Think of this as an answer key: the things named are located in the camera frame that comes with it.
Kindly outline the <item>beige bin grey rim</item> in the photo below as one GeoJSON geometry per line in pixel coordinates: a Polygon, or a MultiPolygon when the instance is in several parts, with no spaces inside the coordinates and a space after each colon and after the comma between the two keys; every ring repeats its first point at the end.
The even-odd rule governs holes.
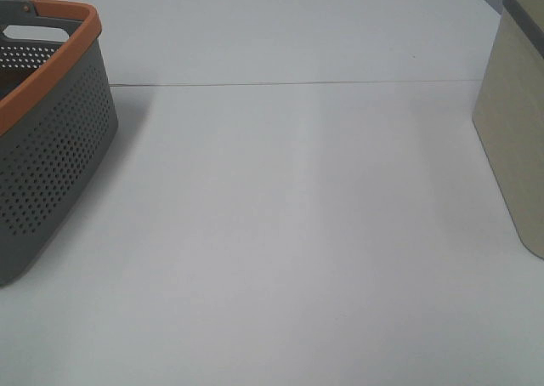
{"type": "Polygon", "coordinates": [[[543,0],[503,0],[473,125],[518,237],[543,255],[543,0]]]}

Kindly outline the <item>grey perforated basket orange rim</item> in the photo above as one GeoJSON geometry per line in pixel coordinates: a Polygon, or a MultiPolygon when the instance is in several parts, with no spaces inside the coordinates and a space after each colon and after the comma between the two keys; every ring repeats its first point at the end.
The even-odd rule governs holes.
{"type": "Polygon", "coordinates": [[[61,29],[63,42],[1,38],[1,283],[18,280],[92,179],[118,129],[97,10],[2,0],[1,25],[61,29]]]}

